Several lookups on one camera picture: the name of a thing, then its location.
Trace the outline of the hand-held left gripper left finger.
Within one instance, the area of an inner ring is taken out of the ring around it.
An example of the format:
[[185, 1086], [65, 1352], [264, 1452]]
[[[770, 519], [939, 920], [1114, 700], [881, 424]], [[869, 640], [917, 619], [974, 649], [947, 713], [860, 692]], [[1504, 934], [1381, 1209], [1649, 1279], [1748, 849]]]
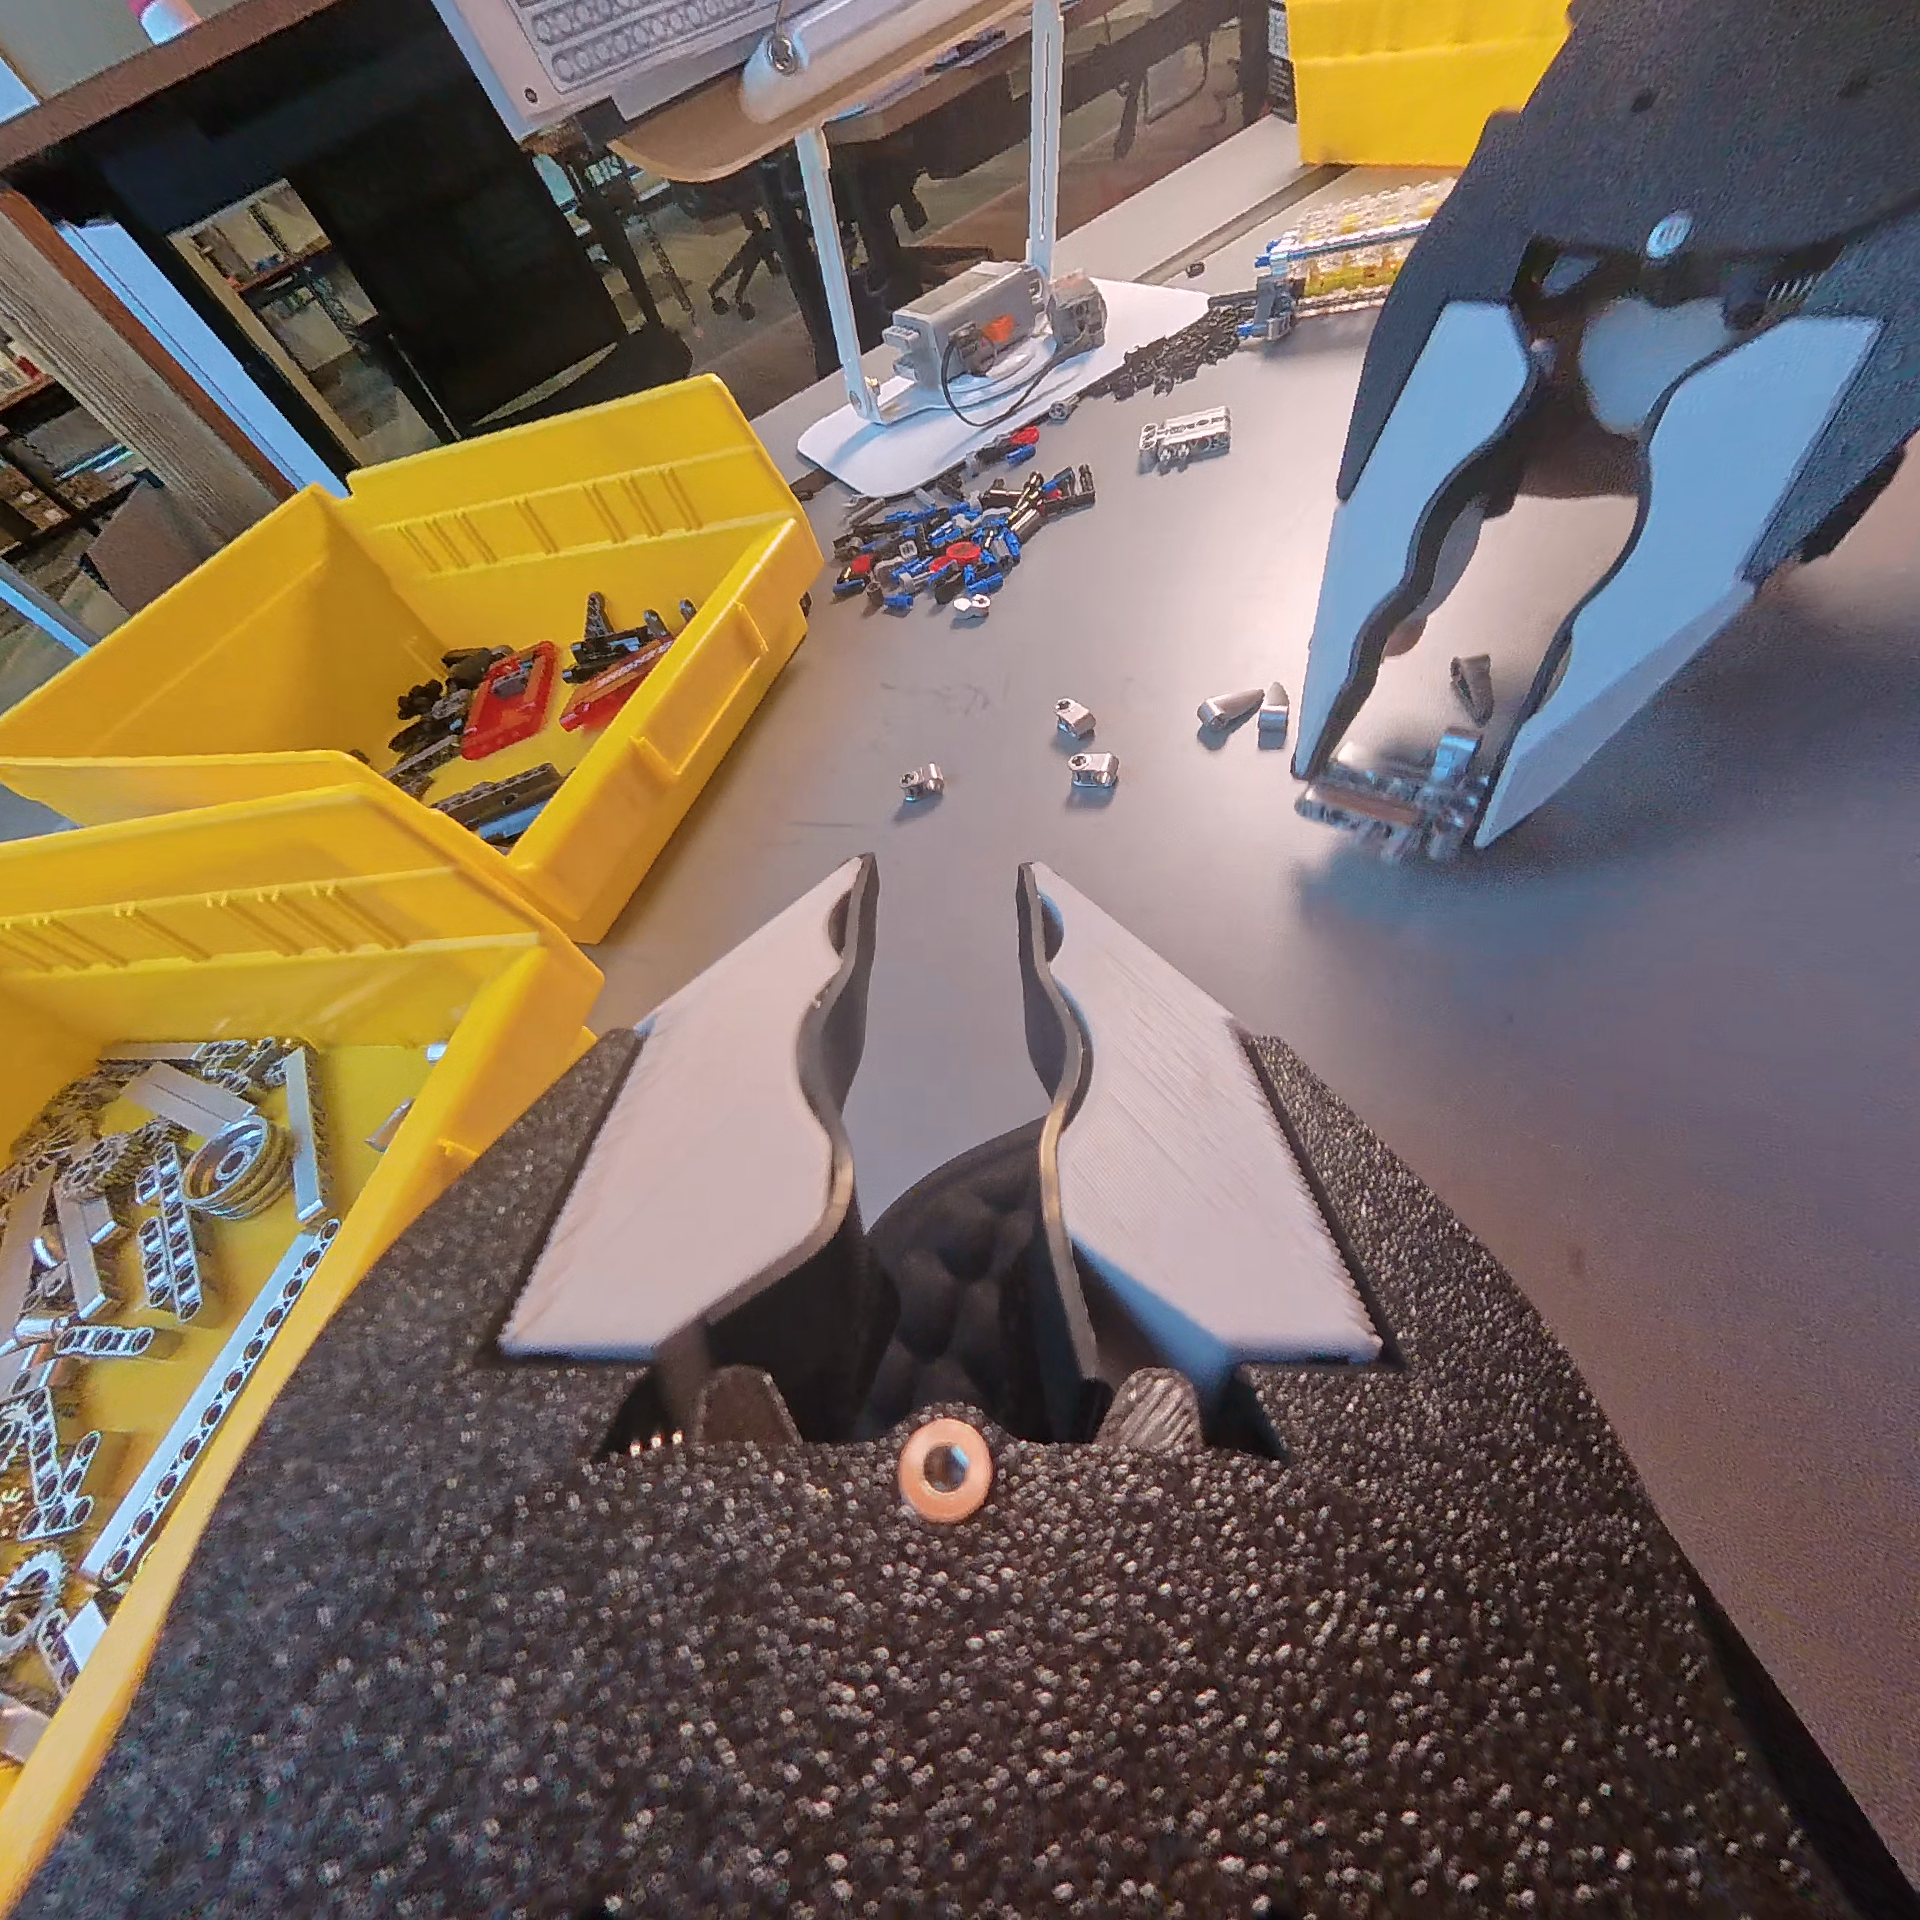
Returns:
[[867, 1042], [879, 863], [856, 856], [660, 1002], [499, 1348], [639, 1362], [669, 1428], [728, 1368], [851, 1439], [888, 1343], [846, 1102]]

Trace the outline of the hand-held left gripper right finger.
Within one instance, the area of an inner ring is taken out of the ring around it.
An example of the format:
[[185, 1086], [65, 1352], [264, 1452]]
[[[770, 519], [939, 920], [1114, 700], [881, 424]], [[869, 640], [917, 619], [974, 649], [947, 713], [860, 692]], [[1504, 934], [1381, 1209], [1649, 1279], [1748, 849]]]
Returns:
[[1051, 866], [1016, 878], [1049, 1420], [1092, 1437], [1140, 1368], [1203, 1418], [1248, 1367], [1388, 1356], [1367, 1276], [1236, 1017]]

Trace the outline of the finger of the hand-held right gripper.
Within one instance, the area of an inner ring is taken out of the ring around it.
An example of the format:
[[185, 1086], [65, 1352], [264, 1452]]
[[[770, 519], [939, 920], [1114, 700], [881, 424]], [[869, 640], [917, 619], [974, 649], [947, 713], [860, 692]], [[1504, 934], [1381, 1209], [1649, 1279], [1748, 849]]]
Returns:
[[1754, 600], [1754, 553], [1885, 330], [1794, 316], [1679, 374], [1641, 431], [1632, 538], [1569, 613], [1485, 797], [1491, 850]]
[[1392, 634], [1451, 586], [1478, 525], [1518, 487], [1545, 384], [1520, 311], [1391, 300], [1369, 343], [1295, 723], [1295, 774], [1318, 776], [1378, 684]]

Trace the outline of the yellow bin with grey parts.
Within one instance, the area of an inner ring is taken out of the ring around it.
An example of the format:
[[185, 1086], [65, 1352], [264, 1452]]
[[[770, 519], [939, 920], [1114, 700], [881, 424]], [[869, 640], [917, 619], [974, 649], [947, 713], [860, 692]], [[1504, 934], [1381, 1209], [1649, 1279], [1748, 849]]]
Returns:
[[214, 1502], [375, 1261], [592, 1045], [602, 975], [395, 802], [332, 787], [4, 843], [4, 1167], [117, 1045], [293, 1038], [320, 1059], [341, 1233], [22, 1768], [11, 1915], [103, 1765]]

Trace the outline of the pile of grey building parts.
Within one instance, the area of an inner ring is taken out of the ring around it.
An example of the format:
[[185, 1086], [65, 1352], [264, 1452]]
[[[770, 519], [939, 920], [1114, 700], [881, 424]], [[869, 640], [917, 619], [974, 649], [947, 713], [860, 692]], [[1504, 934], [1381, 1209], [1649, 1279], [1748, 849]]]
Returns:
[[323, 1059], [109, 1046], [4, 1164], [4, 1778], [341, 1235]]

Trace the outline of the grey desk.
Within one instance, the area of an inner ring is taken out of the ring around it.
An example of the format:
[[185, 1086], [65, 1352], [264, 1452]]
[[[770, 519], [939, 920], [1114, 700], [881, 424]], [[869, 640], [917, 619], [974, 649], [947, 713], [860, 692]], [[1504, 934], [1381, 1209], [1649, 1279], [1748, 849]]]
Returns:
[[[1743, 1638], [1916, 1879], [1916, 471], [1482, 858], [1300, 820], [1203, 700], [1302, 694], [1369, 320], [1051, 439], [1099, 500], [986, 622], [812, 588], [779, 684], [597, 951], [636, 1022], [845, 858], [882, 894], [848, 1102], [871, 1216], [1043, 1110], [1015, 925], [1056, 869], [1291, 1045], [1570, 1350]], [[1055, 707], [1097, 714], [1092, 740]], [[1073, 804], [1068, 758], [1120, 758]], [[901, 804], [936, 762], [944, 797]]]

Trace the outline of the clear yellow gear assembly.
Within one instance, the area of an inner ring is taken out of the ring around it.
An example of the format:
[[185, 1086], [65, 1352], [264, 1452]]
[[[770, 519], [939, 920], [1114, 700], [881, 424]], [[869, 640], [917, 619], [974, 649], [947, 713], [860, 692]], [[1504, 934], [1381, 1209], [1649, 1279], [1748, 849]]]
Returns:
[[1279, 343], [1306, 320], [1382, 305], [1451, 190], [1423, 183], [1300, 216], [1256, 261], [1256, 302], [1243, 337]]

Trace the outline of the pile of black pins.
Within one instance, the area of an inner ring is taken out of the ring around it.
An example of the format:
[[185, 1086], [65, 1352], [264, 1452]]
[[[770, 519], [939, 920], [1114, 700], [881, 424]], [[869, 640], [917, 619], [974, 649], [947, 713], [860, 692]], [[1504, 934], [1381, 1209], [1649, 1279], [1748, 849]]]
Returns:
[[1082, 397], [1127, 401], [1140, 393], [1171, 394], [1247, 346], [1283, 341], [1297, 322], [1299, 298], [1288, 283], [1213, 297], [1188, 326], [1132, 349], [1114, 373], [1092, 382]]

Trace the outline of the empty yellow bin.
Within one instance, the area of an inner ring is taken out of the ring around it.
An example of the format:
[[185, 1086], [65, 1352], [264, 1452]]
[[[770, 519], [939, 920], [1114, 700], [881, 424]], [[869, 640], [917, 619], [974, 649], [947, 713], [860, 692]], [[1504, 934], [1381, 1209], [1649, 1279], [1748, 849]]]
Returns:
[[1306, 165], [1454, 170], [1525, 108], [1570, 30], [1566, 2], [1288, 2]]

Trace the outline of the pile of small coloured pieces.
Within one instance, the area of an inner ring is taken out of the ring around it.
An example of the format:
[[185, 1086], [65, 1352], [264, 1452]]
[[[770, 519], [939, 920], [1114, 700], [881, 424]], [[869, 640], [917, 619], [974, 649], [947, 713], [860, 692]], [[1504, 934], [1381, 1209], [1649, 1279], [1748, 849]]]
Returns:
[[1041, 424], [996, 435], [909, 492], [869, 497], [830, 542], [834, 605], [984, 620], [1049, 526], [1097, 506], [1088, 462], [1044, 464]]

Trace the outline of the grey battery box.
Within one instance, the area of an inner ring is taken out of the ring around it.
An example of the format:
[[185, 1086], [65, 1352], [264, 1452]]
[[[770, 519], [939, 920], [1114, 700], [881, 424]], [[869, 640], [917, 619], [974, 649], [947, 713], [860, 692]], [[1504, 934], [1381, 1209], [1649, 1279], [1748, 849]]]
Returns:
[[882, 333], [892, 374], [926, 389], [988, 374], [1047, 325], [1049, 279], [1029, 263], [981, 261], [901, 306]]

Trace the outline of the yellow bin with black parts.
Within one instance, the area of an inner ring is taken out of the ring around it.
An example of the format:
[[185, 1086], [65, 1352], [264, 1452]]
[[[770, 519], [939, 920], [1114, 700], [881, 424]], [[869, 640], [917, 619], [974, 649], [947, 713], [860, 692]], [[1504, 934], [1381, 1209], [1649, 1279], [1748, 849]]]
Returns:
[[[812, 529], [719, 376], [304, 489], [4, 714], [4, 787], [77, 826], [352, 788], [478, 856], [588, 947], [807, 634]], [[398, 700], [445, 654], [585, 638], [691, 603], [602, 723], [454, 758], [420, 798], [389, 768]]]

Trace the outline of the red building part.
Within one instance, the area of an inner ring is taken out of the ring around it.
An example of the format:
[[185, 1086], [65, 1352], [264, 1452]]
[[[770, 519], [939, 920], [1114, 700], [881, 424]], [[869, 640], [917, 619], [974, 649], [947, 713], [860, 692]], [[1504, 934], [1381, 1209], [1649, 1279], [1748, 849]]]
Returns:
[[652, 640], [581, 682], [560, 713], [562, 732], [602, 728], [675, 651], [675, 637]]
[[560, 653], [538, 640], [492, 662], [472, 694], [461, 735], [461, 758], [485, 760], [536, 738], [560, 677]]

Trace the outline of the printed instruction sheet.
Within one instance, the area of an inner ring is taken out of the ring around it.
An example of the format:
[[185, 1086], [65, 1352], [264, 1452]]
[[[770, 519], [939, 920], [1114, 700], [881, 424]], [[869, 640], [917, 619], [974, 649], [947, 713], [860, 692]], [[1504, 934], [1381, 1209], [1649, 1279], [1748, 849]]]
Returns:
[[779, 2], [436, 2], [494, 108], [538, 133], [602, 104], [636, 121], [737, 72]]

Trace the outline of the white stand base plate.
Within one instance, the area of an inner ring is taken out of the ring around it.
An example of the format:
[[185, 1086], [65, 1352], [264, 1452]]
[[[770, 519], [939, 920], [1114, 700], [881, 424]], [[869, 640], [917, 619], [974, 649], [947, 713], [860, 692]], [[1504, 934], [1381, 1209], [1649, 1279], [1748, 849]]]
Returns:
[[612, 117], [599, 141], [645, 172], [672, 183], [708, 183], [792, 147], [820, 263], [830, 334], [848, 402], [808, 429], [801, 459], [871, 497], [909, 492], [996, 435], [1043, 417], [1106, 379], [1124, 356], [1192, 325], [1206, 297], [1174, 287], [1095, 279], [1109, 305], [1103, 349], [1056, 358], [1043, 330], [986, 374], [941, 379], [929, 389], [892, 374], [879, 382], [863, 365], [853, 280], [839, 225], [830, 127], [882, 104], [960, 43], [1010, 27], [1031, 57], [1029, 176], [1023, 263], [1049, 280], [1059, 266], [1060, 129], [1064, 117], [1063, 4], [779, 4], [777, 23], [746, 57], [685, 96], [625, 118], [612, 104], [565, 117]]

